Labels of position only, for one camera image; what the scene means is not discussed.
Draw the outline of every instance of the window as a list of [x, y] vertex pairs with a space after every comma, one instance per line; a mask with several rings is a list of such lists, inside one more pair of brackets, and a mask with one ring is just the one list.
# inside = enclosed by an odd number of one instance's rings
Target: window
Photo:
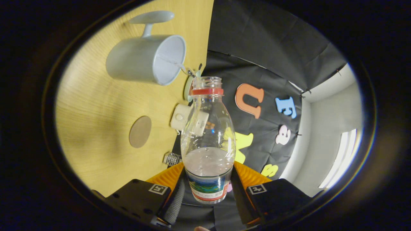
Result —
[[319, 188], [332, 187], [345, 173], [355, 157], [354, 144], [356, 142], [357, 129], [341, 134], [341, 141], [338, 148], [337, 157], [328, 175], [320, 184]]

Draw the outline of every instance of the mug handle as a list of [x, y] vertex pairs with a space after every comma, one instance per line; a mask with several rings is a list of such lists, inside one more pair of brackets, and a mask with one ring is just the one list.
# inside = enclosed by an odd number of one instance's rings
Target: mug handle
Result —
[[163, 23], [174, 18], [174, 13], [167, 10], [152, 11], [135, 16], [129, 20], [133, 24], [145, 24], [142, 38], [151, 36], [151, 29], [154, 23]]

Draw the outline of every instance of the bottle label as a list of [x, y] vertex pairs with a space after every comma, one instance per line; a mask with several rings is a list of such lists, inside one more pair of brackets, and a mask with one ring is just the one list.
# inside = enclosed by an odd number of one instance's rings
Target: bottle label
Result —
[[202, 201], [216, 201], [227, 194], [231, 170], [216, 177], [201, 177], [187, 172], [193, 195]]

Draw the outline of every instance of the clear plastic bottle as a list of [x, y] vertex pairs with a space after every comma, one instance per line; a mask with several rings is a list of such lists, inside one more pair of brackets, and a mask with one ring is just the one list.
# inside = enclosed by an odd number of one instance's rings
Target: clear plastic bottle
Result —
[[181, 154], [194, 198], [205, 204], [226, 197], [236, 154], [233, 122], [222, 102], [221, 78], [196, 77], [193, 104], [181, 133]]

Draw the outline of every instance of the red bottle ring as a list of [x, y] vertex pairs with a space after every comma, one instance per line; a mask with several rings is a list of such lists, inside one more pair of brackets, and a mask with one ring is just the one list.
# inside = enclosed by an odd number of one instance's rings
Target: red bottle ring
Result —
[[205, 88], [192, 90], [191, 95], [223, 95], [222, 88]]

